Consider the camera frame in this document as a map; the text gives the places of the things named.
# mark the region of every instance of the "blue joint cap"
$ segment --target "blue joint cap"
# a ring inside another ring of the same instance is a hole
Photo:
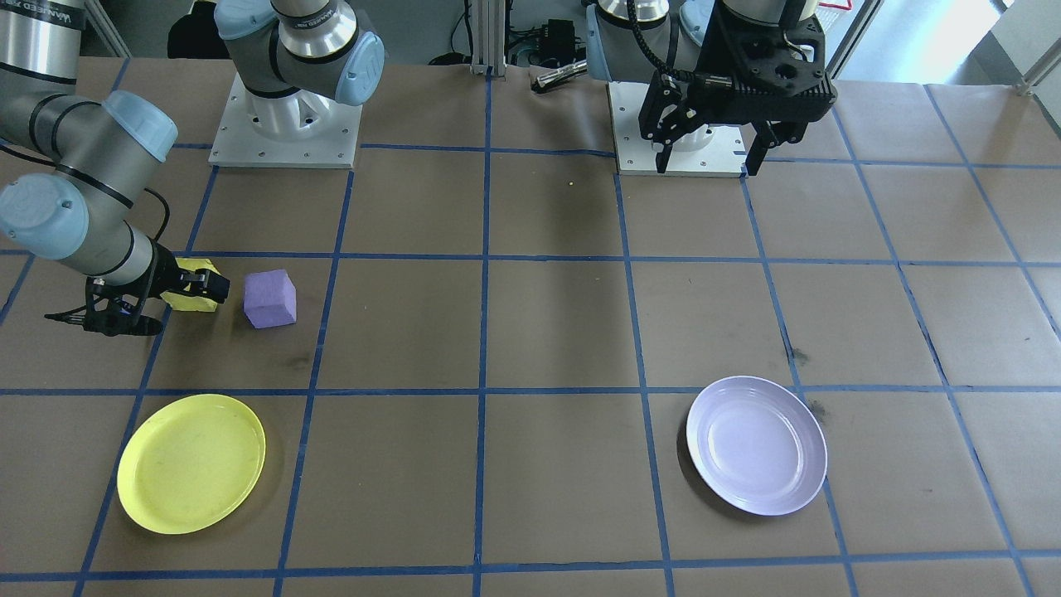
[[[88,205],[66,178],[25,174],[0,192],[0,228],[34,254],[65,259],[88,235]]]
[[[166,112],[140,95],[121,90],[103,101],[103,109],[155,159],[166,161],[177,140],[177,125]]]
[[[351,106],[367,102],[383,76],[383,40],[371,31],[363,31],[343,67],[335,101]]]
[[[604,40],[601,39],[601,23],[596,20],[596,3],[586,6],[586,29],[590,37],[586,42],[586,64],[590,76],[597,81],[611,81],[608,58],[604,55]]]
[[[269,0],[221,0],[213,10],[218,35],[225,40],[239,39],[277,21]]]

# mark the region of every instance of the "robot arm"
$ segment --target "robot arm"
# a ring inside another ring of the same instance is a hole
[[[133,93],[115,91],[102,104],[72,94],[84,21],[83,0],[0,3],[0,136],[55,166],[4,188],[0,228],[88,276],[85,315],[57,319],[109,336],[153,335],[160,324],[140,316],[147,297],[175,291],[223,302],[228,280],[181,269],[170,250],[124,220],[177,130]]]
[[[214,19],[251,130],[268,139],[319,135],[336,118],[329,100],[365,103],[383,72],[383,41],[346,0],[221,0]]]
[[[715,0],[709,8],[708,0],[686,0],[685,35],[676,38],[676,23],[666,21],[677,15],[666,0],[599,0],[587,13],[589,70],[597,78],[649,83],[639,125],[659,148],[659,172],[684,135],[706,124],[751,123],[756,137],[746,166],[754,175],[767,150],[802,140],[807,123],[836,102],[817,4]],[[694,42],[700,47],[690,52]]]

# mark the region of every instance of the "white plate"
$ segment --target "white plate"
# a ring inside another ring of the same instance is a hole
[[[693,402],[685,440],[696,470],[723,499],[766,516],[811,503],[825,480],[825,437],[792,392],[766,380],[726,377]]]

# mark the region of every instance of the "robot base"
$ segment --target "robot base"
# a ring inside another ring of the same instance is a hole
[[[641,138],[638,124],[647,90],[647,83],[608,83],[620,174],[732,178],[744,173],[744,139],[737,126],[711,126],[711,141],[696,151],[679,151],[676,145],[666,172],[656,172],[657,152],[651,141]]]
[[[328,102],[331,111],[329,121],[319,123],[327,128],[306,139],[269,139],[251,121],[247,90],[236,75],[210,151],[210,163],[232,168],[351,168],[361,106],[320,99]]]

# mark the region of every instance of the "stain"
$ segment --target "stain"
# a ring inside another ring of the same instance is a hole
[[[294,371],[306,371],[310,367],[310,357],[292,357],[288,359],[288,367]]]
[[[804,366],[811,362],[811,357],[803,351],[793,347],[793,361],[796,362],[796,365],[798,366]]]
[[[817,419],[818,422],[821,423],[822,425],[824,425],[825,421],[829,420],[829,411],[825,410],[825,405],[821,404],[820,402],[811,401],[811,403],[807,404],[806,407],[811,409],[811,415],[813,415],[814,418]]]

